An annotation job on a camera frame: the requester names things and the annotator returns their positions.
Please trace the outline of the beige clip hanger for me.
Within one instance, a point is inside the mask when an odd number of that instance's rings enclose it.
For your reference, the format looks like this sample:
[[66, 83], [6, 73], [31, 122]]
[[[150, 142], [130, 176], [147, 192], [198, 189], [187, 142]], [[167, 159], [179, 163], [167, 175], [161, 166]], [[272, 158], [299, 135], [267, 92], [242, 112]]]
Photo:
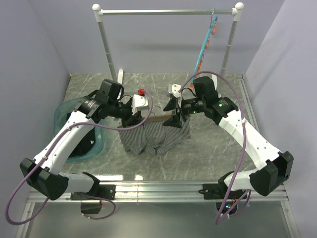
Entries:
[[146, 122], [156, 122], [156, 121], [163, 121], [165, 122], [166, 120], [168, 120], [169, 118], [171, 117], [171, 112], [167, 113], [167, 114], [162, 114], [162, 115], [154, 115], [154, 114], [151, 114], [149, 116], [149, 118], [145, 121]]

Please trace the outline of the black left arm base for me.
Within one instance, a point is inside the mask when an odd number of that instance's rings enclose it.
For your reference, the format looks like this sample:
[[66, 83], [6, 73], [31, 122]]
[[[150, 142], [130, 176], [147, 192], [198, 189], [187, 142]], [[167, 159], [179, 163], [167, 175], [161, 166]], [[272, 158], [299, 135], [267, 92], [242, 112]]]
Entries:
[[109, 202], [113, 206], [113, 209], [109, 215], [106, 215], [107, 218], [116, 210], [116, 205], [114, 203], [115, 193], [116, 185], [114, 184], [98, 185], [96, 189], [87, 193], [71, 193], [70, 200], [81, 201], [81, 213], [83, 216], [90, 219], [93, 219], [90, 215], [96, 215], [101, 212], [103, 202]]

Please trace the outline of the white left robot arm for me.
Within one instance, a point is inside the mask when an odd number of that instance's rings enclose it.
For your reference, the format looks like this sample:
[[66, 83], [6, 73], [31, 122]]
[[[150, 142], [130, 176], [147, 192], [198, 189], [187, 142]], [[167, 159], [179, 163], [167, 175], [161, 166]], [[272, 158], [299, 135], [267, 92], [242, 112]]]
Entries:
[[50, 200], [60, 198], [65, 192], [81, 192], [88, 199], [97, 198], [100, 180], [94, 175], [63, 174], [61, 170], [82, 139], [106, 117], [121, 119], [119, 131], [135, 129], [146, 121], [141, 118], [141, 111], [151, 111], [150, 94], [143, 91], [123, 103], [120, 101], [123, 92], [122, 84], [105, 79], [98, 90], [82, 97], [46, 148], [33, 159], [25, 158], [20, 163], [26, 182]]

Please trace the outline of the grey striped boxer underwear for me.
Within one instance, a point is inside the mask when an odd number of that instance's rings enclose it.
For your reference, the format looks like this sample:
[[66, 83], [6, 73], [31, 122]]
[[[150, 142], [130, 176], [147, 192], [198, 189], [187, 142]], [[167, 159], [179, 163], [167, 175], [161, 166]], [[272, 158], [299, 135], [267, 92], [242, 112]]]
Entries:
[[119, 132], [123, 148], [134, 155], [143, 152], [164, 155], [177, 144], [191, 139], [190, 120], [183, 122], [182, 128], [163, 126], [163, 121], [146, 122], [138, 128]]

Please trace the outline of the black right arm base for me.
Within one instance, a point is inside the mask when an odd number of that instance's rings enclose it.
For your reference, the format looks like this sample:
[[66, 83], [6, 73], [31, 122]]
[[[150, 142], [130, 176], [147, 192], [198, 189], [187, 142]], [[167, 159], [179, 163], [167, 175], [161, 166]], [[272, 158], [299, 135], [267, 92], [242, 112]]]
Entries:
[[[227, 187], [219, 183], [205, 183], [203, 188], [198, 191], [202, 194], [204, 200], [223, 200], [226, 194]], [[226, 204], [222, 210], [222, 214], [227, 212], [233, 204], [244, 194], [243, 190], [230, 191]]]

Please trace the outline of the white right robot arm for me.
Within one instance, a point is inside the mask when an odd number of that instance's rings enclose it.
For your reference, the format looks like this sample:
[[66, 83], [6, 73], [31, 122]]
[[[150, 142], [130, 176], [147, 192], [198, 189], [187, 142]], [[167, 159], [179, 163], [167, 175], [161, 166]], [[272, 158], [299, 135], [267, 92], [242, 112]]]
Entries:
[[289, 179], [293, 155], [270, 144], [245, 119], [232, 100], [219, 96], [211, 78], [202, 76], [194, 80], [195, 93], [191, 99], [184, 100], [182, 90], [178, 84], [168, 86], [170, 100], [164, 110], [172, 111], [172, 116], [163, 125], [182, 128], [187, 116], [203, 113], [230, 134], [255, 165], [253, 170], [229, 172], [220, 178], [218, 192], [222, 197], [230, 198], [237, 190], [249, 189], [267, 196]]

